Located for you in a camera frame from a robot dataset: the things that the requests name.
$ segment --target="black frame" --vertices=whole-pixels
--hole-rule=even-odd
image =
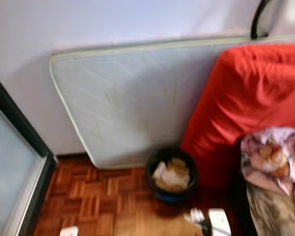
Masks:
[[[47,157],[19,232],[20,236],[30,236],[35,230],[39,213],[44,202],[52,174],[56,167],[56,161],[53,153],[39,137],[37,132],[31,126],[21,110],[17,107],[1,83],[0,110],[18,130],[18,132],[25,138],[25,140],[32,146],[32,148],[39,154],[39,156]]]

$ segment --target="patterned fabric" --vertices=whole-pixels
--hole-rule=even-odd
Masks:
[[[278,194],[247,183],[251,217],[259,236],[295,236],[294,194]]]
[[[295,129],[271,127],[241,141],[241,171],[254,185],[289,195],[295,182]]]

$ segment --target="white mattress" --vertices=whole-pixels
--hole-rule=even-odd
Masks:
[[[239,37],[81,50],[51,56],[50,68],[93,164],[133,167],[180,143],[216,57],[247,43]]]

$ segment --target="wooden floor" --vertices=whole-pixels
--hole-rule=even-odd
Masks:
[[[60,160],[52,177],[35,236],[58,236],[61,228],[77,225],[79,236],[202,235],[182,218],[197,207],[223,208],[232,235],[240,225],[225,196],[208,189],[179,205],[167,205],[149,191],[144,169],[100,171],[85,156]]]

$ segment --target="red bean bag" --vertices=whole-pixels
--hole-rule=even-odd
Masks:
[[[194,158],[200,184],[226,188],[239,172],[240,139],[269,126],[295,126],[295,44],[223,52],[181,148]]]

